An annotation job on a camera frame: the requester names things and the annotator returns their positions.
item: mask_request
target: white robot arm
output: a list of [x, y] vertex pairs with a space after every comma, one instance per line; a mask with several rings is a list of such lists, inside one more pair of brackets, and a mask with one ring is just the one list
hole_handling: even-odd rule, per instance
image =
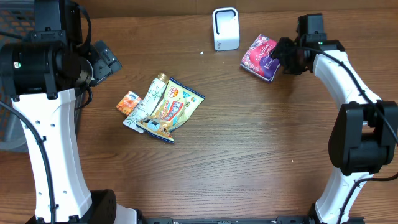
[[[34, 7], [35, 30], [0, 50], [5, 92], [40, 136], [21, 121], [37, 199], [35, 216], [28, 223], [136, 224], [137, 211], [118, 205], [112, 190], [88, 190], [74, 123], [76, 97], [86, 90], [91, 95], [90, 88], [120, 70], [121, 64], [103, 41], [91, 45], [91, 22], [83, 7], [69, 0], [35, 0]], [[88, 22], [85, 41], [80, 13]], [[39, 138], [50, 169], [44, 165]]]
[[[349, 220], [349, 210], [366, 180], [392, 160], [396, 142], [384, 128], [382, 116], [396, 133], [398, 107], [392, 101], [382, 102], [364, 84], [338, 40], [327, 40], [321, 14], [300, 16], [297, 32], [294, 41], [281, 38], [271, 57], [279, 59], [284, 73], [313, 72], [340, 110], [329, 140], [334, 168], [312, 211], [316, 223], [340, 224]], [[363, 134], [362, 125], [374, 127], [374, 132]]]
[[[340, 50], [329, 50], [325, 51], [325, 53], [344, 62], [373, 103], [380, 100], [380, 97], [374, 94], [355, 72], [354, 68], [348, 61], [346, 52], [342, 52]], [[315, 76], [318, 77], [327, 87], [337, 108], [340, 108], [342, 104], [348, 104], [351, 102], [357, 102], [359, 104], [368, 103], [361, 96], [347, 71], [327, 56], [322, 54], [317, 54], [317, 56], [315, 56], [313, 71]], [[322, 196], [315, 203], [315, 211], [319, 220], [322, 223], [337, 223], [338, 216], [341, 212], [340, 209], [342, 208], [354, 183], [360, 179], [370, 178], [372, 176], [373, 174], [370, 174], [369, 172], [358, 172], [347, 176], [344, 175], [339, 168], [334, 167]], [[342, 223], [348, 221], [349, 210], [354, 204], [354, 201], [364, 184], [365, 182], [360, 184], [360, 187], [356, 188], [354, 194], [351, 196], [343, 218], [341, 219]]]

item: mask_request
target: food package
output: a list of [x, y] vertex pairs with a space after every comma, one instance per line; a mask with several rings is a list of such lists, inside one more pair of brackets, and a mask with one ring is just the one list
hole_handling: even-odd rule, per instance
[[155, 137], [174, 143], [170, 133], [185, 123], [204, 99], [205, 96], [171, 78], [163, 100], [151, 116], [137, 122], [137, 126]]
[[280, 66], [279, 60], [269, 55], [276, 44], [276, 41], [260, 34], [244, 54], [241, 66], [264, 81], [272, 82]]
[[167, 75], [160, 73], [157, 78], [154, 78], [152, 84], [148, 89], [148, 92], [144, 99], [134, 108], [132, 113], [123, 121], [123, 124], [127, 127], [138, 131], [139, 133], [144, 133], [144, 130], [139, 128], [136, 124], [138, 121], [147, 118], [152, 114], [156, 105], [160, 101], [169, 78]]
[[141, 97], [139, 97], [136, 93], [129, 91], [126, 96], [116, 105], [116, 108], [129, 116], [131, 111], [141, 102]]

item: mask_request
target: orange packet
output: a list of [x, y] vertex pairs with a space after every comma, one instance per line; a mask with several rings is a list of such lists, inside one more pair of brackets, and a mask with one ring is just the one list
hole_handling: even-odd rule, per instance
[[124, 113], [125, 115], [129, 115], [132, 110], [141, 102], [141, 97], [139, 97], [133, 91], [129, 91], [126, 96], [118, 103], [116, 108]]

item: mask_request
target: small white box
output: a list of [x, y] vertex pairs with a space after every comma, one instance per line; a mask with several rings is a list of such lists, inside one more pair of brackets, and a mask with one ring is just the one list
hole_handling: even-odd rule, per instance
[[214, 10], [213, 33], [215, 50], [234, 50], [239, 47], [239, 19], [235, 8]]

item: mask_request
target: wooden table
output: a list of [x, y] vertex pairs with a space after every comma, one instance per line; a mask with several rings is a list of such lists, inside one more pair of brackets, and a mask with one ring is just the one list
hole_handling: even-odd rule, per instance
[[[313, 73], [278, 75], [267, 84], [239, 63], [259, 34], [294, 38], [311, 12], [240, 14], [238, 50], [215, 52], [211, 16], [94, 19], [123, 69], [94, 91], [81, 117], [78, 146], [88, 188], [113, 189], [118, 203], [147, 217], [264, 218], [306, 214], [332, 170], [328, 140], [338, 109]], [[398, 10], [324, 11], [364, 82], [398, 101]], [[116, 110], [165, 72], [206, 100], [172, 133], [175, 144], [123, 126]], [[378, 177], [398, 170], [384, 166]], [[368, 223], [397, 223], [398, 181], [368, 183], [351, 211]], [[34, 214], [28, 154], [0, 152], [0, 222]]]

